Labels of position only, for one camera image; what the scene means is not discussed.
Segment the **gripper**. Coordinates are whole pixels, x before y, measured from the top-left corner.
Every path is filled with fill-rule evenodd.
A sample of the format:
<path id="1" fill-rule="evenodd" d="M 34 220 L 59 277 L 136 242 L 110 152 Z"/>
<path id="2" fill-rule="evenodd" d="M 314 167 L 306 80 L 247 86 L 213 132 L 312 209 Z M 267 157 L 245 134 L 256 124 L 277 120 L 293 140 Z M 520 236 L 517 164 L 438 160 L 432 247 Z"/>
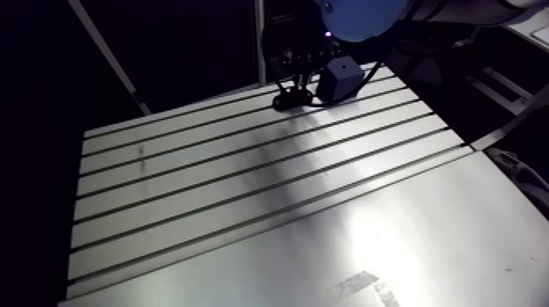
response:
<path id="1" fill-rule="evenodd" d="M 294 11 L 266 17 L 263 58 L 267 78 L 272 82 L 317 72 L 340 52 L 340 44 L 317 11 Z"/>

